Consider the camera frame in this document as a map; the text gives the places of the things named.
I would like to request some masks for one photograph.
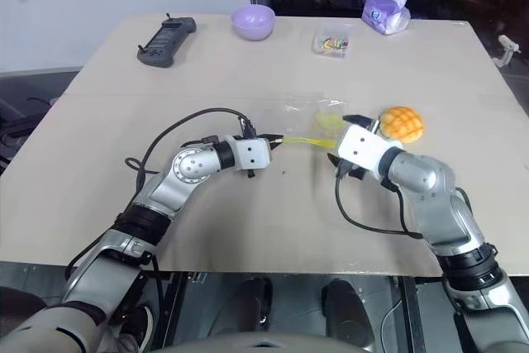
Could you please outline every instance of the beige table surface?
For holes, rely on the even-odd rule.
[[[468,24],[411,21],[405,32],[385,37],[347,20],[351,53],[333,60],[311,52],[322,19],[279,17],[270,38],[249,42],[235,36],[228,16],[193,17],[197,32],[173,67],[136,60],[136,44],[146,43],[162,18],[141,16],[123,22],[71,83],[0,179],[0,260],[68,263],[133,194],[135,173],[123,159],[141,157],[181,117],[226,106],[247,112],[260,132],[296,131],[298,119],[285,105],[325,97],[369,116],[398,104],[421,112],[426,135],[407,149],[455,170],[501,265],[529,274],[529,121]],[[160,167],[184,140],[237,132],[231,116],[197,119],[163,141],[149,168]],[[359,221],[398,227],[396,198],[375,183],[351,179],[342,193]],[[325,151],[303,145],[280,146],[254,179],[227,170],[201,186],[169,229],[160,265],[440,273],[421,241],[347,224]]]

